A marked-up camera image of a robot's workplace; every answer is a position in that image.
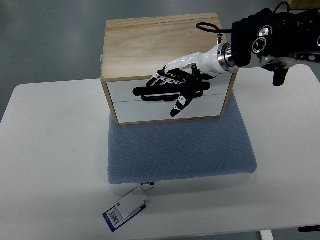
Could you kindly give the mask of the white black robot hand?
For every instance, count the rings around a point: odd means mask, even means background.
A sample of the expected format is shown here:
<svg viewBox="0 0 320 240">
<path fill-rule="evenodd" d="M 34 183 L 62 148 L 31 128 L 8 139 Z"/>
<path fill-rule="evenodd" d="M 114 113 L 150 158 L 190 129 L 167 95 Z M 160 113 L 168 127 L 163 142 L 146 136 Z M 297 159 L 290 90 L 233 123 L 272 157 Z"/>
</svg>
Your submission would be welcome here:
<svg viewBox="0 0 320 240">
<path fill-rule="evenodd" d="M 219 74 L 232 73 L 237 69 L 232 60 L 231 44 L 220 43 L 206 53 L 193 53 L 177 58 L 158 70 L 147 82 L 147 87 L 182 86 L 174 108 L 175 117 L 195 98 L 198 87 L 204 80 Z"/>
</svg>

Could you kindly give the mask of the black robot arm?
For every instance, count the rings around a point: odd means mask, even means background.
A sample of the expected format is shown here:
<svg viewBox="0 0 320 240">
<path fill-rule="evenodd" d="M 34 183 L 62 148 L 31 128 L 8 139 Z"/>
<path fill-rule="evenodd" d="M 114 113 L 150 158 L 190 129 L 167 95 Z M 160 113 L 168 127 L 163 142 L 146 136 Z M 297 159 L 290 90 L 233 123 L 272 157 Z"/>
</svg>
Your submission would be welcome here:
<svg viewBox="0 0 320 240">
<path fill-rule="evenodd" d="M 276 13 L 268 8 L 236 21 L 231 28 L 231 45 L 223 50 L 228 67 L 245 67 L 251 55 L 262 69 L 273 72 L 273 85 L 285 83 L 289 68 L 298 61 L 320 61 L 320 10 Z"/>
</svg>

